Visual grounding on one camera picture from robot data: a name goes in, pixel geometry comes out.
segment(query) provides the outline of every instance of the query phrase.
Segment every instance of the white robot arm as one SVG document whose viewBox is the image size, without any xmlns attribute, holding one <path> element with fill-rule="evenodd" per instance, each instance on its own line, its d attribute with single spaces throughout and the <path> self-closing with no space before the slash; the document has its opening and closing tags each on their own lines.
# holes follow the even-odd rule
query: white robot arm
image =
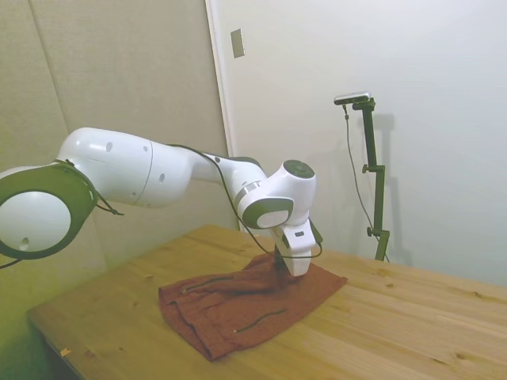
<svg viewBox="0 0 507 380">
<path fill-rule="evenodd" d="M 225 186 L 242 223 L 269 229 L 293 276 L 306 273 L 322 238 L 309 210 L 316 177 L 286 161 L 271 177 L 251 158 L 223 158 L 125 133 L 82 128 L 45 166 L 0 173 L 0 253 L 29 260 L 67 246 L 99 200 L 164 207 L 191 179 Z"/>
</svg>

